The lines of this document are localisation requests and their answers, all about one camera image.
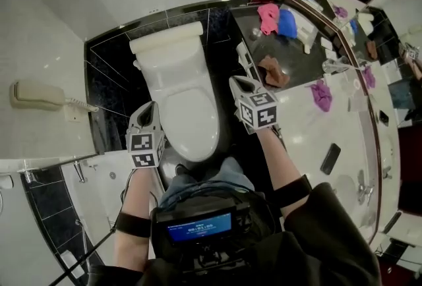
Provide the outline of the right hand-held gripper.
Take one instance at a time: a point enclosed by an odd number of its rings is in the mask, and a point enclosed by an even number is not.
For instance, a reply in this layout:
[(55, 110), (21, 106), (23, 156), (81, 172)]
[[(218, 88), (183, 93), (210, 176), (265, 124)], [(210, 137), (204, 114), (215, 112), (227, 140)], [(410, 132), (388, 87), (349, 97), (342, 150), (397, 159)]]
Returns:
[(258, 80), (247, 76), (231, 76), (229, 87), (235, 99), (235, 114), (248, 134), (273, 127), (277, 123), (278, 101), (270, 92), (258, 93), (262, 88)]

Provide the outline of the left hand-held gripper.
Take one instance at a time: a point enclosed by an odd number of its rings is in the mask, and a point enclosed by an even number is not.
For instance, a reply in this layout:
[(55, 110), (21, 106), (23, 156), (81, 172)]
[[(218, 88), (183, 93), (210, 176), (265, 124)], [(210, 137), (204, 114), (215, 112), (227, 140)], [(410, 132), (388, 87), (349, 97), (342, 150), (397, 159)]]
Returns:
[(129, 126), (126, 141), (132, 168), (158, 167), (165, 143), (158, 104), (155, 101), (149, 101), (139, 107), (131, 115)]

